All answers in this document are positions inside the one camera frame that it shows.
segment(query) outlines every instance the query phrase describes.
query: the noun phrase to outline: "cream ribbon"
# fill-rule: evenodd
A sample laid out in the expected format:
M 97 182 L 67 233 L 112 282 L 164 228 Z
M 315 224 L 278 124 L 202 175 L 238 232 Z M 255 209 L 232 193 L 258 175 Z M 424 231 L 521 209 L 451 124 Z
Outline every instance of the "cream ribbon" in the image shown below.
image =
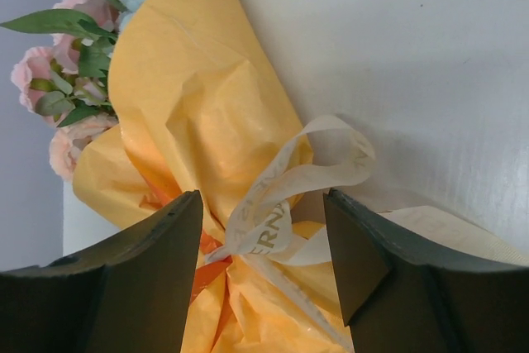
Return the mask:
M 288 163 L 299 140 L 319 131 L 341 131 L 344 134 L 342 162 L 336 165 L 299 165 Z M 334 341 L 347 351 L 352 342 L 344 338 L 325 319 L 310 298 L 274 267 L 272 261 L 285 265 L 314 265 L 331 261 L 331 252 L 323 227 L 311 239 L 295 235 L 287 199 L 300 193 L 352 186 L 365 181 L 374 166 L 374 150 L 358 131 L 337 117 L 323 116 L 309 122 L 288 141 L 250 187 L 231 214 L 226 228 L 226 244 L 206 257 L 211 263 L 229 255 L 241 258 L 290 300 L 300 307 Z
M 305 135 L 320 131 L 342 131 L 349 146 L 345 158 L 336 165 L 299 165 L 288 168 L 296 144 Z M 323 227 L 312 238 L 293 233 L 287 199 L 300 193 L 353 186 L 365 181 L 374 166 L 374 150 L 358 131 L 333 116 L 309 122 L 288 141 L 270 165 L 253 183 L 231 214 L 226 228 L 226 244 L 207 255 L 206 262 L 223 260 L 229 255 L 241 258 L 289 299 L 347 351 L 354 351 L 325 319 L 310 298 L 274 265 L 315 265 L 331 261 L 331 252 Z M 492 233 L 458 217 L 432 207 L 404 208 L 381 213 L 388 220 L 431 241 L 467 254 L 515 265 L 529 266 L 529 257 L 501 241 Z

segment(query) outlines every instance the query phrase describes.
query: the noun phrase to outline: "orange paper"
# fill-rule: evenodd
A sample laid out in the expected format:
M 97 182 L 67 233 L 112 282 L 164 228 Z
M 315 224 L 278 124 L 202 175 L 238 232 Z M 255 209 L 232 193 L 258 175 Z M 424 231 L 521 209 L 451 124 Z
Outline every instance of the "orange paper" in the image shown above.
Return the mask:
M 203 196 L 199 294 L 182 352 L 343 352 L 240 258 L 200 269 L 233 208 L 302 129 L 239 1 L 146 0 L 117 43 L 109 87 L 120 126 L 83 152 L 76 194 L 119 227 L 183 191 Z M 303 140 L 290 166 L 311 161 Z M 294 230 L 309 237 L 318 227 Z M 331 264 L 282 269 L 347 336 Z

